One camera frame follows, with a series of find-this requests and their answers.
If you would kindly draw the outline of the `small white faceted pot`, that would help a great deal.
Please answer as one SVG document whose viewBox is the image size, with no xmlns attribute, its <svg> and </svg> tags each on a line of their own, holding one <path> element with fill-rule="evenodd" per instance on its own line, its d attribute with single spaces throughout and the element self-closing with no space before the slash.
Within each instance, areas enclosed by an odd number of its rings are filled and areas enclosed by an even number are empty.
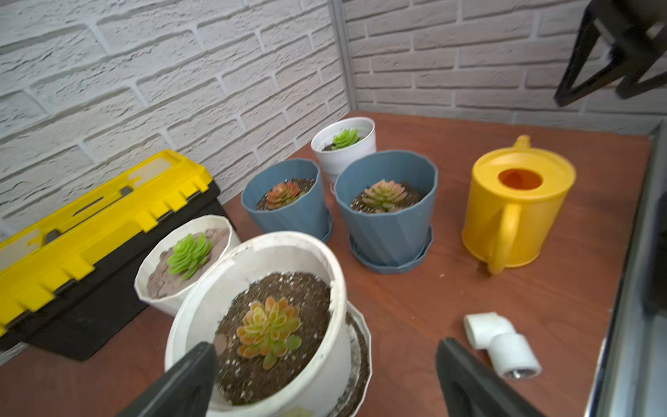
<svg viewBox="0 0 667 417">
<path fill-rule="evenodd" d="M 141 302 L 175 316 L 190 290 L 241 240 L 229 219 L 205 215 L 175 229 L 142 262 L 134 282 Z"/>
</svg>

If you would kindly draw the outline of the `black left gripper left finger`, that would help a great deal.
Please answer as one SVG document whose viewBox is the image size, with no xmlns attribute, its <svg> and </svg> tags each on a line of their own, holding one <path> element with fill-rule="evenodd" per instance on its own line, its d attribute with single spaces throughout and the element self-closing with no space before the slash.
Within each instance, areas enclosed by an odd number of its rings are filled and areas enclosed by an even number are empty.
<svg viewBox="0 0 667 417">
<path fill-rule="evenodd" d="M 205 416 L 217 370 L 214 346 L 200 342 L 116 416 Z"/>
</svg>

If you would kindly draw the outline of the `yellow plastic watering can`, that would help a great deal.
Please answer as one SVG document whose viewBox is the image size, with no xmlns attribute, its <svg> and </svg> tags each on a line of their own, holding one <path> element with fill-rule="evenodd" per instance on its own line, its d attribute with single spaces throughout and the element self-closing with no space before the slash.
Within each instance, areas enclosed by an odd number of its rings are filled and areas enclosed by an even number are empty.
<svg viewBox="0 0 667 417">
<path fill-rule="evenodd" d="M 465 248 L 486 264 L 491 276 L 532 263 L 575 181 L 569 161 L 533 147 L 528 135 L 484 154 L 472 167 L 462 230 Z"/>
</svg>

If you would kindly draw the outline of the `blue pot front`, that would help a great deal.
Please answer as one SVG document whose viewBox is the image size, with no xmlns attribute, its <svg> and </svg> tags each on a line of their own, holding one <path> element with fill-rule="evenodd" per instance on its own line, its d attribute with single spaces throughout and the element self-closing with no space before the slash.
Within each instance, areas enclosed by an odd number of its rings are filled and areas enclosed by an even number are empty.
<svg viewBox="0 0 667 417">
<path fill-rule="evenodd" d="M 335 182 L 352 254 L 373 272 L 405 274 L 425 259 L 439 172 L 425 156 L 389 150 L 351 163 Z"/>
</svg>

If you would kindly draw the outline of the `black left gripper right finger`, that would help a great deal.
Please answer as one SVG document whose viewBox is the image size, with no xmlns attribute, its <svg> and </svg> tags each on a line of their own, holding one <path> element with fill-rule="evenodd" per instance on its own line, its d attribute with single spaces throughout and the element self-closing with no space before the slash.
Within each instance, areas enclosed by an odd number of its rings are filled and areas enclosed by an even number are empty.
<svg viewBox="0 0 667 417">
<path fill-rule="evenodd" d="M 450 416 L 542 415 L 453 338 L 439 342 L 435 368 Z"/>
</svg>

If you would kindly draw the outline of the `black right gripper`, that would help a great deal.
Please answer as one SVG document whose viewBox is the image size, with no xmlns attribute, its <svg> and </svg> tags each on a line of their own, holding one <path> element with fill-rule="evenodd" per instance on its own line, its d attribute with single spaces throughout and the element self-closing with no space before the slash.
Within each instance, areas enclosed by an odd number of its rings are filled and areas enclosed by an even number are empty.
<svg viewBox="0 0 667 417">
<path fill-rule="evenodd" d="M 599 38 L 611 45 L 611 62 L 576 84 Z M 665 52 L 664 0 L 590 1 L 554 100 L 566 107 L 618 79 L 616 93 L 623 100 L 662 87 L 665 71 L 648 78 L 644 75 Z"/>
</svg>

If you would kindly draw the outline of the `white PVC elbow fitting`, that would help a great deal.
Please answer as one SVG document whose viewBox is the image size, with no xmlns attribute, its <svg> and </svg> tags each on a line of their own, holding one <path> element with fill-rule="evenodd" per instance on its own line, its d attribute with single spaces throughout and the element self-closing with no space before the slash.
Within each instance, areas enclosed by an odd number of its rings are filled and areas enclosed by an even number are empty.
<svg viewBox="0 0 667 417">
<path fill-rule="evenodd" d="M 504 316 L 495 312 L 468 314 L 463 324 L 472 348 L 487 352 L 498 376 L 524 380 L 541 374 L 543 368 L 528 340 Z"/>
</svg>

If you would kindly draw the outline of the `blue pot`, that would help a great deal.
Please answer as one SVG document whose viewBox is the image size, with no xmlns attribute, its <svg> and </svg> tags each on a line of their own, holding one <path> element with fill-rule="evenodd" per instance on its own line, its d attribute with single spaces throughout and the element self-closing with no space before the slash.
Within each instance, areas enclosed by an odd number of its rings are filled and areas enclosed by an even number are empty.
<svg viewBox="0 0 667 417">
<path fill-rule="evenodd" d="M 389 150 L 351 163 L 335 182 L 352 254 L 373 272 L 405 274 L 425 259 L 439 172 L 425 156 Z"/>
<path fill-rule="evenodd" d="M 286 160 L 256 175 L 241 193 L 241 205 L 265 234 L 295 231 L 326 243 L 333 231 L 320 168 L 307 159 Z"/>
</svg>

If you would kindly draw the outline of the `large white round pot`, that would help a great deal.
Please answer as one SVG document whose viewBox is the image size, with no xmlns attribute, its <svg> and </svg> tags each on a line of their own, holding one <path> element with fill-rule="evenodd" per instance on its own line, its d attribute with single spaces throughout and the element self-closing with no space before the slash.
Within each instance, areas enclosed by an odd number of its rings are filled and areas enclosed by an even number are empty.
<svg viewBox="0 0 667 417">
<path fill-rule="evenodd" d="M 372 375 L 368 325 L 337 258 L 299 232 L 254 238 L 206 271 L 172 323 L 166 368 L 202 342 L 210 416 L 354 416 Z"/>
</svg>

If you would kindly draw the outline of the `blue pot back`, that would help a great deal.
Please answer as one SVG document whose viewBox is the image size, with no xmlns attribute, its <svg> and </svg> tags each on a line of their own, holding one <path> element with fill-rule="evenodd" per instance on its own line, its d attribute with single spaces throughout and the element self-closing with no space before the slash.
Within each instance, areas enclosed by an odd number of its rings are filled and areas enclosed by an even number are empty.
<svg viewBox="0 0 667 417">
<path fill-rule="evenodd" d="M 241 193 L 241 205 L 265 234 L 295 231 L 326 243 L 333 231 L 320 168 L 307 159 L 286 160 L 256 175 Z"/>
</svg>

